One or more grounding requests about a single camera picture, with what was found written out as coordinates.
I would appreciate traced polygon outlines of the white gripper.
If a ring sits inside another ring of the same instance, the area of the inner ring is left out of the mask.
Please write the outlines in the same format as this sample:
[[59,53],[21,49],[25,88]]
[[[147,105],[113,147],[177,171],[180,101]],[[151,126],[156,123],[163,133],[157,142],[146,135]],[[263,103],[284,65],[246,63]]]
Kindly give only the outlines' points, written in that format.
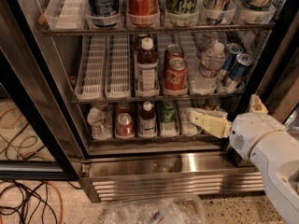
[[250,113],[238,115],[233,126],[223,111],[189,108],[188,115],[190,122],[217,138],[230,135],[232,148],[245,160],[285,161],[282,146],[285,127],[266,115],[268,110],[256,94],[250,96],[248,111]]

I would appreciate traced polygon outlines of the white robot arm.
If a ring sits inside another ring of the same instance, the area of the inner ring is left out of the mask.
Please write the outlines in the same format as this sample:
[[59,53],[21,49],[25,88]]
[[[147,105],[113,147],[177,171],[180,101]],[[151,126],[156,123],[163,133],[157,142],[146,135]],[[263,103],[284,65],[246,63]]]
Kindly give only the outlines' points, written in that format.
[[249,109],[233,121],[221,111],[190,108],[190,121],[230,146],[262,175],[263,189],[286,224],[299,224],[299,142],[268,114],[253,94]]

